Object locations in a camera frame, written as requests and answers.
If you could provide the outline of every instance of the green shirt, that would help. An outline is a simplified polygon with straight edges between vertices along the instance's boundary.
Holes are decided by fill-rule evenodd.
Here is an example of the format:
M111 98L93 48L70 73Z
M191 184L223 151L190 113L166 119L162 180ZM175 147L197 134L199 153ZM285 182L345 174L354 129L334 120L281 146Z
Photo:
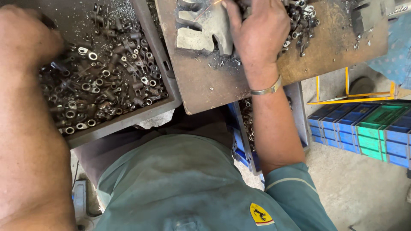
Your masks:
M161 136L103 173L97 193L107 207L95 230L336 230L307 170L273 170L263 192L245 184L222 144Z

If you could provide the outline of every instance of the hand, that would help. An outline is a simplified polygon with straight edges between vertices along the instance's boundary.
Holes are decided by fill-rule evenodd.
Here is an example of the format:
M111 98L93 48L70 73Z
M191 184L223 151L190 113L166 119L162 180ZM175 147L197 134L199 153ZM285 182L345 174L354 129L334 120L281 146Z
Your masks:
M40 18L32 9L0 8L0 69L37 71L60 53L60 33L48 29Z
M250 88L271 87L277 75L277 54L290 32L290 18L280 0L252 0L252 14L243 22L238 5L224 0L234 45Z

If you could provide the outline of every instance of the blue cloth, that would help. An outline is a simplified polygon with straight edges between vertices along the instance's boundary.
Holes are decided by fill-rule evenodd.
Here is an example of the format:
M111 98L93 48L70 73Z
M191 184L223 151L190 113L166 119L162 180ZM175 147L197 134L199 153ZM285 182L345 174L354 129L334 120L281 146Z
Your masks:
M402 88L411 89L411 14L389 25L388 53L367 64Z
M166 135L123 155L101 176L107 205L95 230L333 231L304 163L247 186L224 145Z

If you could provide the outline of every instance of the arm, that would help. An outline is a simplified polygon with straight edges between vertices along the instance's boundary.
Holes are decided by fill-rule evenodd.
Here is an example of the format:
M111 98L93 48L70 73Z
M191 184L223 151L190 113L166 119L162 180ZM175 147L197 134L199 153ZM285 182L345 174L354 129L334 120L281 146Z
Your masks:
M238 6L225 0L234 44L253 90L270 88L278 79L277 54L289 31L290 19L280 0L253 0L244 22ZM337 230L308 173L290 106L282 88L253 95L254 133L269 194L301 230Z
M290 32L290 19L280 0L253 0L252 15L244 22L238 6L226 0L234 45L253 90L270 88L278 79L277 54ZM272 170L305 162L288 100L276 93L253 95L255 143L261 169Z
M62 49L34 10L0 9L0 230L74 230L70 152L38 83Z

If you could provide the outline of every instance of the sparks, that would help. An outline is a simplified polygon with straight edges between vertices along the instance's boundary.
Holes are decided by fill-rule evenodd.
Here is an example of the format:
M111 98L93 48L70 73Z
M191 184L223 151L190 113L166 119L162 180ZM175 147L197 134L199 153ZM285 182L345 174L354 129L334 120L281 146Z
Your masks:
M210 5L209 7L207 7L196 19L194 19L193 22L195 22L201 15L203 15L204 12L206 12L212 5L215 5L215 4L217 4L217 3L221 2L221 1L222 1L222 0L218 0L218 1L216 1L215 3L211 4L211 5Z

